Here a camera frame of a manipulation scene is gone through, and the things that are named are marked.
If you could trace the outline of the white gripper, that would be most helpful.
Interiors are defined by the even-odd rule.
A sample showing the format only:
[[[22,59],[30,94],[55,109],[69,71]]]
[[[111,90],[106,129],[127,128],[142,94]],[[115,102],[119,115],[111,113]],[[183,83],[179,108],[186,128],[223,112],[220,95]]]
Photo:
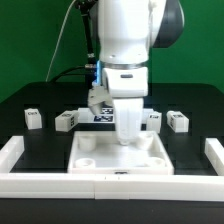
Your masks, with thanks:
[[[127,146],[128,140],[135,140],[141,130],[143,98],[148,95],[148,68],[104,68],[102,80],[112,98],[117,138]]]

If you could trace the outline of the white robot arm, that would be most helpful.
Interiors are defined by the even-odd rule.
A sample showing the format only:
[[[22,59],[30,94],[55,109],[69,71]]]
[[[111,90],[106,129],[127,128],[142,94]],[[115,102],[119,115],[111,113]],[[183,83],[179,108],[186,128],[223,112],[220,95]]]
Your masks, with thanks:
[[[114,110],[118,141],[127,145],[141,130],[148,95],[149,50],[174,44],[184,28],[180,0],[98,0],[99,62],[88,106]]]

